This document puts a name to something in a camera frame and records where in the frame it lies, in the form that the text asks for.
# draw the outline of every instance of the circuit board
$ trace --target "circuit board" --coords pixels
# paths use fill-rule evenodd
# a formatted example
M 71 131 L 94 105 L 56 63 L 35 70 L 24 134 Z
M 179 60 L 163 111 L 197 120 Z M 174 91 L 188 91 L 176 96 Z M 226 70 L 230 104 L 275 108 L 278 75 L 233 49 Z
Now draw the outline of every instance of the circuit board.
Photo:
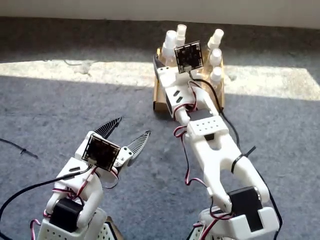
M 120 147 L 112 142 L 91 135 L 82 159 L 110 172 L 119 154 Z
M 174 53 L 180 74 L 204 66 L 200 41 L 177 47 L 174 49 Z

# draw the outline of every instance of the black zip tie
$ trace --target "black zip tie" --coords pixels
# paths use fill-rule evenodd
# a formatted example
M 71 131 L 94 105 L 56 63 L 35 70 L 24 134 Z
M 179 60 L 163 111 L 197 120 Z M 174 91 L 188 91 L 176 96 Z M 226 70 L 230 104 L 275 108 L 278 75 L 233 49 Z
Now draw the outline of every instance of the black zip tie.
M 6 143 L 6 144 L 10 144 L 10 145 L 16 147 L 17 149 L 20 149 L 20 150 L 21 150 L 21 152 L 20 152 L 21 155 L 24 154 L 24 153 L 26 153 L 26 154 L 28 154 L 29 156 L 34 157 L 35 159 L 38 159 L 38 156 L 37 156 L 37 155 L 35 155 L 35 154 L 33 154 L 32 152 L 28 151 L 28 150 L 25 149 L 24 147 L 19 146 L 18 144 L 15 144 L 15 143 L 12 142 L 12 141 L 8 141 L 8 140 L 5 140 L 5 139 L 3 139 L 3 138 L 0 138 L 0 142 Z
M 231 166 L 231 173 L 234 173 L 234 170 L 235 170 L 235 166 L 236 166 L 236 163 L 242 158 L 242 157 L 248 157 L 254 150 L 256 150 L 256 146 L 253 146 L 253 148 L 251 148 L 247 153 L 241 153 L 232 163 L 232 166 Z

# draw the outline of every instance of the robotic arm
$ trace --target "robotic arm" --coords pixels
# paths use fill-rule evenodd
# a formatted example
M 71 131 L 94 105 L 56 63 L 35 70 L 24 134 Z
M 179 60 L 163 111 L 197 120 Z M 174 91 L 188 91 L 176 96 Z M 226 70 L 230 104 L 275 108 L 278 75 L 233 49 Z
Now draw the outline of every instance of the robotic arm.
M 268 187 L 247 158 L 248 155 L 242 154 L 233 141 L 209 94 L 201 87 L 191 86 L 193 75 L 197 75 L 197 79 L 202 76 L 191 65 L 179 65 L 188 59 L 192 59 L 192 55 L 177 59 L 178 67 L 167 67 L 155 57 L 154 67 L 171 117 L 186 127 L 185 138 L 203 170 L 207 193 L 217 205 L 213 212 L 218 215 L 233 214 L 228 220 L 217 221 L 205 239 L 245 240 L 277 231 L 279 221 L 275 210 L 262 207 L 262 203 L 270 199 Z M 189 74 L 181 73 L 183 68 L 188 68 Z M 208 117 L 191 119 L 189 112 L 193 105 L 196 105 L 194 111 L 205 110 Z M 230 170 L 246 187 L 226 193 L 220 181 L 221 170 Z M 199 218 L 206 226 L 214 220 L 209 210 L 201 212 Z
M 118 181 L 119 173 L 134 163 L 151 133 L 146 131 L 128 146 L 119 147 L 107 138 L 120 121 L 121 118 L 114 119 L 88 132 L 74 157 L 58 174 L 61 177 L 89 168 L 83 174 L 54 184 L 38 240 L 93 240 L 108 228 L 107 214 L 98 208 L 103 198 L 102 182 Z

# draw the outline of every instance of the mounting hole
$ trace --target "mounting hole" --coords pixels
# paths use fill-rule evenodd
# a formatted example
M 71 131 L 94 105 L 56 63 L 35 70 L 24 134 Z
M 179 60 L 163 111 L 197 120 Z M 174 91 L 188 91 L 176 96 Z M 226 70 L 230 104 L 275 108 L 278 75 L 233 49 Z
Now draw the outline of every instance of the mounting hole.
M 182 100 L 182 96 L 180 96 L 175 102 L 178 104 L 178 103 L 180 103 L 181 102 L 181 100 Z
M 72 167 L 69 169 L 69 172 L 72 173 L 72 172 L 75 172 L 75 171 L 79 171 L 80 170 L 80 167 L 77 166 L 77 167 Z
M 180 93 L 180 91 L 177 90 L 177 91 L 175 91 L 175 93 L 173 94 L 173 96 L 176 97 L 179 93 Z

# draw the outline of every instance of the white wall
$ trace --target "white wall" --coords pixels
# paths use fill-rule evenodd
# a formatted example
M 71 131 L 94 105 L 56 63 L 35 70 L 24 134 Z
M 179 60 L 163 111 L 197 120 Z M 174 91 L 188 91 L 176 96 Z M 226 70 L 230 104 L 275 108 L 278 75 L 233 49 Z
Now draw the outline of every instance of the white wall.
M 0 0 L 0 16 L 320 29 L 320 0 Z

